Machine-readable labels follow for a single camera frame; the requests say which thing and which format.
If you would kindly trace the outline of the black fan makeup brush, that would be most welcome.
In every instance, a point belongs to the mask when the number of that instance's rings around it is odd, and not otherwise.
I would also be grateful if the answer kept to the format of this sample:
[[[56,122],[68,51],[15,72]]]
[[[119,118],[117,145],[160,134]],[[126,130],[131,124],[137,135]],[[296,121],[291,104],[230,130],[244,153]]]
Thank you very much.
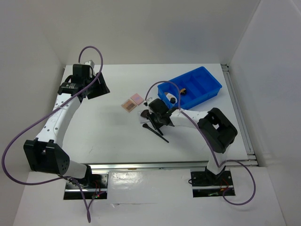
[[[152,121],[151,118],[150,118],[149,110],[143,110],[143,111],[141,112],[140,116],[141,116],[142,118],[145,118],[145,119],[149,120],[149,121],[151,122],[151,124],[153,125],[153,121]],[[161,130],[160,130],[158,127],[156,127],[155,125],[153,125],[153,128],[154,128],[155,130],[157,130],[157,132],[158,132],[159,134],[163,135],[163,133],[161,132]]]

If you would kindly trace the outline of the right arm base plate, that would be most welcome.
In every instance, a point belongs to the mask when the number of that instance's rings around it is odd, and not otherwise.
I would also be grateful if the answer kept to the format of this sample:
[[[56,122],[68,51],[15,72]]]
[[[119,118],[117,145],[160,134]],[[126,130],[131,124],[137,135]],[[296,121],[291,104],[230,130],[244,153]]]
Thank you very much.
[[[235,196],[235,189],[232,180],[232,175],[229,170],[226,170],[214,182],[210,181],[204,171],[192,171],[191,179],[188,183],[192,186],[192,195],[194,198],[200,197],[218,197]]]

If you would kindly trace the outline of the white oval makeup container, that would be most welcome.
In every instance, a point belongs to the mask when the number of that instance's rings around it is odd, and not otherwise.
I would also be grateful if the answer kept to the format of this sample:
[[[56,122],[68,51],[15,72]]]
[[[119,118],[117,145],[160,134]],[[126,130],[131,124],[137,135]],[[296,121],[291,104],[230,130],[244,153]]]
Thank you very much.
[[[171,93],[165,93],[165,96],[167,97],[167,99],[170,101],[170,98],[171,97],[175,97],[173,94],[171,94]]]

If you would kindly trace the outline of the clear sheet black swatches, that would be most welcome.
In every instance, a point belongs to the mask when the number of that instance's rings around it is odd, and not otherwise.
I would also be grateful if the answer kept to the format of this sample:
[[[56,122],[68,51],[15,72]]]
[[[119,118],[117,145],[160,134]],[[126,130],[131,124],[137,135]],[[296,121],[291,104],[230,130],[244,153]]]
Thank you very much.
[[[138,119],[141,124],[150,122],[150,120],[147,118],[148,113],[149,113],[148,109],[138,112]]]

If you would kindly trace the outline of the small black gold item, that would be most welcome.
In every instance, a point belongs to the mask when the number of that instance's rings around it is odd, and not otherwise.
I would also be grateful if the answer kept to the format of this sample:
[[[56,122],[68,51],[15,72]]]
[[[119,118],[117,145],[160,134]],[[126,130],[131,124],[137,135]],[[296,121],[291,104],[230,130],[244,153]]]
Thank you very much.
[[[187,94],[186,88],[182,88],[182,89],[180,90],[180,94],[181,94],[181,95],[186,95],[186,94]]]

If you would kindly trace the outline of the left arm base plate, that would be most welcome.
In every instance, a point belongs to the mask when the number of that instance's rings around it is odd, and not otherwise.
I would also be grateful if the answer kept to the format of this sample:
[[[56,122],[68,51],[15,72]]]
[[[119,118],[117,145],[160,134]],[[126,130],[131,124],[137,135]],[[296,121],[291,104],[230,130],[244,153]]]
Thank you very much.
[[[95,178],[89,185],[81,185],[83,194],[87,200],[92,198],[98,200],[107,199],[108,172],[101,172],[95,175]],[[82,200],[79,187],[74,182],[66,182],[64,190],[64,200]]]

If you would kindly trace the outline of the brown eyeshadow palette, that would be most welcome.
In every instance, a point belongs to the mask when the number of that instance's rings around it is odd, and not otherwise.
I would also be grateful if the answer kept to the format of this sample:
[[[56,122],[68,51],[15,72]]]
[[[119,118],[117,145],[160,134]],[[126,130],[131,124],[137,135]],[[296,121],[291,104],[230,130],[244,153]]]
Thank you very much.
[[[127,112],[131,112],[133,109],[137,107],[137,104],[133,100],[128,99],[125,103],[121,105],[121,107],[125,109]]]

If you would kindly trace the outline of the clear bottle black cap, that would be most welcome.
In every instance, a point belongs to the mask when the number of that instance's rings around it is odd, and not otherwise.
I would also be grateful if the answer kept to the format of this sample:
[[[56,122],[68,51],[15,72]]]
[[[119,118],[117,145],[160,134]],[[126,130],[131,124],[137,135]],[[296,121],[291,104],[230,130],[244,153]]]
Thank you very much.
[[[171,97],[171,98],[170,98],[170,103],[172,103],[172,104],[177,103],[177,98]]]

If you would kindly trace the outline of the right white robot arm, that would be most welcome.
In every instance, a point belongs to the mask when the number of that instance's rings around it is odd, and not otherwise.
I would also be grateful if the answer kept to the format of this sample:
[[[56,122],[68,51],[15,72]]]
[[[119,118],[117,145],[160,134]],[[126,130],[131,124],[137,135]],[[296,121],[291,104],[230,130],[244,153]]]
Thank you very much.
[[[211,184],[217,184],[225,170],[227,151],[238,134],[235,126],[218,108],[210,111],[197,112],[179,109],[169,109],[161,99],[148,99],[144,105],[148,107],[146,118],[154,129],[162,126],[188,127],[196,129],[205,140],[211,156],[205,167],[205,179]]]

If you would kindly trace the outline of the pink compact case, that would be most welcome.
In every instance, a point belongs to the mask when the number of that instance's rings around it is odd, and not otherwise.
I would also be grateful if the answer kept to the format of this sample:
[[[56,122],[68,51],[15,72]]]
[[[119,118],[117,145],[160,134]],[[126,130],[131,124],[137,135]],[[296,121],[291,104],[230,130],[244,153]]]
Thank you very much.
[[[144,102],[144,99],[139,94],[134,94],[130,97],[130,99],[136,104],[140,105]]]

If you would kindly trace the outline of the thin black makeup brush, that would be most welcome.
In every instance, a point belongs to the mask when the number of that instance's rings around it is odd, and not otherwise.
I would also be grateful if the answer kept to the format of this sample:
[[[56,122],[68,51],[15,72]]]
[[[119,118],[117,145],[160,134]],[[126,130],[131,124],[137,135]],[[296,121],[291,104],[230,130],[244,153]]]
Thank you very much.
[[[143,128],[150,130],[151,132],[153,132],[155,135],[157,135],[158,137],[160,137],[161,139],[163,139],[165,142],[169,143],[169,141],[167,139],[165,139],[161,134],[159,134],[158,132],[156,132],[154,129],[152,129],[147,123],[144,123],[142,125]]]

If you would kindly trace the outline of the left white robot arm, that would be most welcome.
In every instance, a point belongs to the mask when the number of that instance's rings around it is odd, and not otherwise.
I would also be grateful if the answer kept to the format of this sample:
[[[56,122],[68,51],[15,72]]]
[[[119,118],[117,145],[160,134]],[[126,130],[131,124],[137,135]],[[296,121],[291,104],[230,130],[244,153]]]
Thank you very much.
[[[92,99],[110,92],[102,75],[97,76],[94,62],[74,64],[69,75],[58,89],[52,114],[34,140],[26,140],[24,152],[31,170],[69,176],[78,185],[89,187],[99,177],[91,167],[74,162],[62,149],[64,135],[71,119],[84,98]]]

